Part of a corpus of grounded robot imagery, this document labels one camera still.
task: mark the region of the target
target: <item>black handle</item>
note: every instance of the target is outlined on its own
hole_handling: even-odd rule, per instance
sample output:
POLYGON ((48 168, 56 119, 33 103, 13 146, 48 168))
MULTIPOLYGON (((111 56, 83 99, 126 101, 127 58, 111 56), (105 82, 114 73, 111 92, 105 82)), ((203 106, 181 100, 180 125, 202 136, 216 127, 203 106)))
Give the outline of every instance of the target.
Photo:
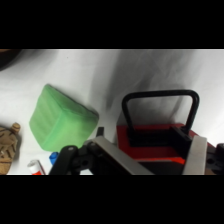
POLYGON ((131 116, 128 111, 128 101, 132 99, 138 98, 151 98, 151 97, 168 97, 168 96, 191 96, 193 99, 193 103, 191 106, 191 110, 187 119, 187 123, 184 127, 182 127, 182 131, 185 134, 189 134, 189 131, 192 128, 194 123, 195 116, 197 114, 197 110, 199 107, 200 98, 199 95, 192 90, 166 90, 166 91, 153 91, 153 92, 139 92, 139 93, 131 93, 124 97, 122 101, 122 108, 125 119, 127 121, 129 130, 132 134, 135 133, 134 126, 132 124, 131 116))
POLYGON ((64 147, 52 167, 49 175, 67 175, 71 171, 71 164, 73 159, 78 156, 79 150, 75 146, 66 146, 64 147))

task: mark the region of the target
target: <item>white background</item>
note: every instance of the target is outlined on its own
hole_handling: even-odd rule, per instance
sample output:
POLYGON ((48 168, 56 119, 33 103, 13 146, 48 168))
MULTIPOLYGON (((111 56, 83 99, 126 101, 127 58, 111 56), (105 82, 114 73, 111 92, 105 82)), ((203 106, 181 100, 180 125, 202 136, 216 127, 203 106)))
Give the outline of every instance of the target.
MULTIPOLYGON (((21 126, 22 143, 9 174, 30 175, 27 164, 40 160, 49 172, 50 153, 34 139, 29 120, 46 84, 97 112, 105 137, 116 141, 125 124, 122 98, 135 91, 192 89, 201 98, 193 130, 214 145, 224 142, 223 49, 29 49, 0 72, 0 124, 21 126)), ((191 100, 133 101, 135 124, 184 123, 191 100)))

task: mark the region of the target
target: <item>green sponge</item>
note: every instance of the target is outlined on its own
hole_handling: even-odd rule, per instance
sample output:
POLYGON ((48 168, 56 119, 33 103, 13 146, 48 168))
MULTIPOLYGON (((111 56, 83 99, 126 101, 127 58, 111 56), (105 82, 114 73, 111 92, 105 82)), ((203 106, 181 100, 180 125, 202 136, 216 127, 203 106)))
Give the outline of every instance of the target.
POLYGON ((43 150, 60 152, 68 145, 80 148, 97 123, 97 115, 46 85, 30 120, 30 128, 43 150))

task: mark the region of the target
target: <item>black metal frame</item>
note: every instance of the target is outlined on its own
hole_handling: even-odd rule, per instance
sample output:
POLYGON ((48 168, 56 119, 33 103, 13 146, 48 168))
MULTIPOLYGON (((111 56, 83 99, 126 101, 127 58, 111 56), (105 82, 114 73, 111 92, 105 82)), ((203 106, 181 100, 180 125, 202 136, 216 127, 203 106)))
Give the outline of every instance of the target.
POLYGON ((169 97, 169 96, 191 96, 192 97, 193 103, 192 103, 191 110, 187 119, 187 123, 184 127, 181 128, 185 134, 189 134, 189 131, 191 130, 192 125, 194 123, 194 119, 197 114, 197 110, 200 103, 199 95, 192 90, 166 90, 166 91, 139 92, 139 93, 128 94, 122 101, 122 109, 123 109, 124 116, 126 118, 130 132, 132 134, 135 134, 135 129, 131 120, 130 113, 128 111, 128 102, 130 100, 139 99, 139 98, 169 97))
POLYGON ((224 144, 219 144, 216 148, 208 147, 206 168, 215 174, 224 175, 224 144))
POLYGON ((64 147, 49 175, 80 175, 81 171, 90 170, 93 175, 131 175, 114 158, 93 143, 78 149, 64 147))

